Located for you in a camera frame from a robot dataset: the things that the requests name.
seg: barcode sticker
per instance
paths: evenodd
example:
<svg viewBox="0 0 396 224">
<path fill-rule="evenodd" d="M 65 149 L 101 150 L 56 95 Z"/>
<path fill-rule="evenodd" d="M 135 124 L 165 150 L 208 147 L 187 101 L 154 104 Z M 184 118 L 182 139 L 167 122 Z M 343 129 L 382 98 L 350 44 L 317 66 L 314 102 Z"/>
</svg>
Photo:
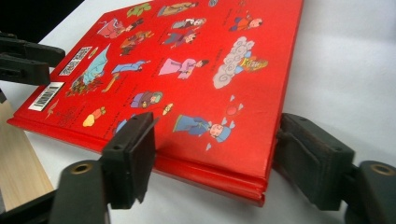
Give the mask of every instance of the barcode sticker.
<svg viewBox="0 0 396 224">
<path fill-rule="evenodd" d="M 43 111 L 50 100 L 61 89 L 64 82 L 51 82 L 46 89 L 35 99 L 29 106 L 29 109 L 36 111 Z"/>
<path fill-rule="evenodd" d="M 77 65 L 81 62 L 81 60 L 85 57 L 85 55 L 87 55 L 87 53 L 91 50 L 91 48 L 92 47 L 85 47 L 80 49 L 73 57 L 73 59 L 67 64 L 64 70 L 62 70 L 59 76 L 69 76 L 77 67 Z"/>
</svg>

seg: cartoon character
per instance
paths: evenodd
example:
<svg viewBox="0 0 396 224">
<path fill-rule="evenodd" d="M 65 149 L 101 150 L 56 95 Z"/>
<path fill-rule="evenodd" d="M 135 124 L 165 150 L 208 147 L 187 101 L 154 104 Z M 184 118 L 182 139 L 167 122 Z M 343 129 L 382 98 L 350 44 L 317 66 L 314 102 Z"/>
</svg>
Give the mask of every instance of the cartoon character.
<svg viewBox="0 0 396 224">
<path fill-rule="evenodd" d="M 91 127 L 97 119 L 99 119 L 102 115 L 106 113 L 106 109 L 104 106 L 100 107 L 99 109 L 94 110 L 87 118 L 85 118 L 84 122 L 82 123 L 83 127 Z"/>
<path fill-rule="evenodd" d="M 159 75 L 179 73 L 177 78 L 186 79 L 192 74 L 192 70 L 194 70 L 194 68 L 202 67 L 207 63 L 209 63 L 209 60 L 196 62 L 194 59 L 186 59 L 183 63 L 179 63 L 172 59 L 167 59 L 163 64 Z"/>
<path fill-rule="evenodd" d="M 120 120 L 117 124 L 117 127 L 115 127 L 113 129 L 113 135 L 116 135 L 116 133 L 128 122 L 128 119 L 123 119 Z"/>
<path fill-rule="evenodd" d="M 184 43 L 191 44 L 197 34 L 193 30 L 189 30 L 186 34 L 168 33 L 168 38 L 162 42 L 163 45 L 173 44 L 171 49 L 179 47 Z"/>
<path fill-rule="evenodd" d="M 182 12 L 189 8 L 197 7 L 197 6 L 198 6 L 198 2 L 196 2 L 196 3 L 191 3 L 191 2 L 179 3 L 179 4 L 174 4 L 170 7 L 164 6 L 158 12 L 157 16 L 160 17 L 160 16 L 175 15 L 179 12 Z"/>
<path fill-rule="evenodd" d="M 205 18 L 201 19 L 186 19 L 184 21 L 176 21 L 172 25 L 172 29 L 186 29 L 189 27 L 195 27 L 194 30 L 200 28 L 202 25 L 204 25 L 206 22 Z"/>
<path fill-rule="evenodd" d="M 129 18 L 134 15 L 136 17 L 140 16 L 144 11 L 149 11 L 151 9 L 151 5 L 149 3 L 144 3 L 140 6 L 132 7 L 128 10 L 126 16 Z"/>
<path fill-rule="evenodd" d="M 254 41 L 247 40 L 245 36 L 239 37 L 234 43 L 230 53 L 224 58 L 224 64 L 213 76 L 213 84 L 216 89 L 230 84 L 237 74 L 243 71 L 255 72 L 268 65 L 268 61 L 252 56 Z"/>
<path fill-rule="evenodd" d="M 110 22 L 105 21 L 105 25 L 98 31 L 97 34 L 104 36 L 105 38 L 116 38 L 117 36 L 121 35 L 123 32 L 129 32 L 134 28 L 131 24 L 126 28 L 122 24 L 122 21 L 117 20 L 114 18 Z"/>
<path fill-rule="evenodd" d="M 120 46 L 121 56 L 128 55 L 138 44 L 152 36 L 154 34 L 151 31 L 139 31 L 135 35 L 126 38 Z"/>
<path fill-rule="evenodd" d="M 242 31 L 242 30 L 249 30 L 251 28 L 256 28 L 262 25 L 262 19 L 256 18 L 253 19 L 250 14 L 248 14 L 245 18 L 237 17 L 234 20 L 235 25 L 230 28 L 229 31 Z"/>
<path fill-rule="evenodd" d="M 192 135 L 201 135 L 209 133 L 219 143 L 224 142 L 230 136 L 231 128 L 221 124 L 211 124 L 210 122 L 199 118 L 179 115 L 173 132 L 188 132 Z"/>
<path fill-rule="evenodd" d="M 104 68 L 107 63 L 107 51 L 110 45 L 108 45 L 100 54 L 96 56 L 85 70 L 85 72 L 78 77 L 70 87 L 70 90 L 66 93 L 67 96 L 74 95 L 75 93 L 82 94 L 96 88 L 100 81 L 97 78 L 104 74 Z"/>
<path fill-rule="evenodd" d="M 96 53 L 96 51 L 97 51 L 98 49 L 99 49 L 99 48 L 96 47 L 96 48 L 90 53 L 90 55 L 88 56 L 88 59 L 90 59 L 93 55 L 95 55 L 95 53 Z"/>
<path fill-rule="evenodd" d="M 161 91 L 145 91 L 137 94 L 131 103 L 132 108 L 147 108 L 150 105 L 158 104 L 163 98 L 163 93 Z"/>
<path fill-rule="evenodd" d="M 239 74 L 242 71 L 253 72 L 267 65 L 268 61 L 260 60 L 256 56 L 251 56 L 251 51 L 248 51 L 241 62 L 235 67 L 234 73 Z"/>
<path fill-rule="evenodd" d="M 150 61 L 144 61 L 144 60 L 140 60 L 136 63 L 124 63 L 124 64 L 118 64 L 113 71 L 111 72 L 111 75 L 113 76 L 113 78 L 110 80 L 110 82 L 108 83 L 107 87 L 102 90 L 102 92 L 107 92 L 108 90 L 110 90 L 111 86 L 114 84 L 114 82 L 119 79 L 120 77 L 120 73 L 121 72 L 127 72 L 127 71 L 131 71 L 131 72 L 141 72 L 143 70 L 142 65 L 144 63 L 149 63 Z"/>
<path fill-rule="evenodd" d="M 143 18 L 139 18 L 137 21 L 132 22 L 131 25 L 129 25 L 131 27 L 129 31 L 132 31 L 138 25 L 142 24 L 143 21 L 144 21 Z"/>
<path fill-rule="evenodd" d="M 166 105 L 166 107 L 163 108 L 163 115 L 165 116 L 169 114 L 172 111 L 173 106 L 173 103 Z"/>
<path fill-rule="evenodd" d="M 59 99 L 58 99 L 53 105 L 51 105 L 51 106 L 49 107 L 49 110 L 47 111 L 47 117 L 46 117 L 46 119 L 47 119 L 50 115 L 53 114 L 53 109 L 55 109 L 55 107 L 56 107 L 56 105 L 58 104 L 58 102 L 59 102 Z"/>
<path fill-rule="evenodd" d="M 210 7 L 215 7 L 218 4 L 219 0 L 209 0 L 209 6 Z"/>
</svg>

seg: black clamp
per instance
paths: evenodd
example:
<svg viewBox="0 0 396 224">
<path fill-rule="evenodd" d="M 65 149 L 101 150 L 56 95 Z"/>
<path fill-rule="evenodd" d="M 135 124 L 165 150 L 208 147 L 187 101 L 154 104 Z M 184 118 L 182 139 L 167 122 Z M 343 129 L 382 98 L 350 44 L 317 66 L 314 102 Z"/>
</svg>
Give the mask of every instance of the black clamp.
<svg viewBox="0 0 396 224">
<path fill-rule="evenodd" d="M 65 56 L 62 49 L 0 33 L 0 80 L 29 85 L 50 84 L 50 67 Z"/>
<path fill-rule="evenodd" d="M 320 210 L 347 203 L 347 224 L 396 223 L 396 168 L 379 161 L 352 164 L 355 151 L 308 119 L 283 114 L 275 168 Z"/>
</svg>

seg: white surface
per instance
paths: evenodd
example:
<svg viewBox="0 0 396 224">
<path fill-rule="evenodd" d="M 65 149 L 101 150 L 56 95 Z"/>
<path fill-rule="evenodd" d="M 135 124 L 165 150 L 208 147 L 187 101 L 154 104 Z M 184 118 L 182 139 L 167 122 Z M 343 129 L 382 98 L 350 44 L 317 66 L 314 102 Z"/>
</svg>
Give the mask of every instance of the white surface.
<svg viewBox="0 0 396 224">
<path fill-rule="evenodd" d="M 105 12 L 143 1 L 85 0 L 43 39 L 68 52 Z M 396 166 L 396 2 L 306 0 L 294 51 L 284 111 L 311 119 L 356 150 L 355 164 Z M 18 108 L 35 87 L 0 82 Z M 67 165 L 99 155 L 28 133 L 57 186 Z M 112 223 L 343 223 L 321 212 L 272 172 L 266 203 L 258 208 L 161 175 L 151 176 L 145 202 L 111 211 Z"/>
</svg>

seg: book cover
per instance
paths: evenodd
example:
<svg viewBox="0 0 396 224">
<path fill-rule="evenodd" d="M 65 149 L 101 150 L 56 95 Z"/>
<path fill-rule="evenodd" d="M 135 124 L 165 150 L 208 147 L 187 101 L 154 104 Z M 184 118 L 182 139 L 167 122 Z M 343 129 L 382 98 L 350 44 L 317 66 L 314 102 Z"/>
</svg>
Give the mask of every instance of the book cover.
<svg viewBox="0 0 396 224">
<path fill-rule="evenodd" d="M 154 171 L 262 206 L 302 0 L 164 0 L 104 14 L 8 122 L 98 153 L 151 111 Z"/>
</svg>

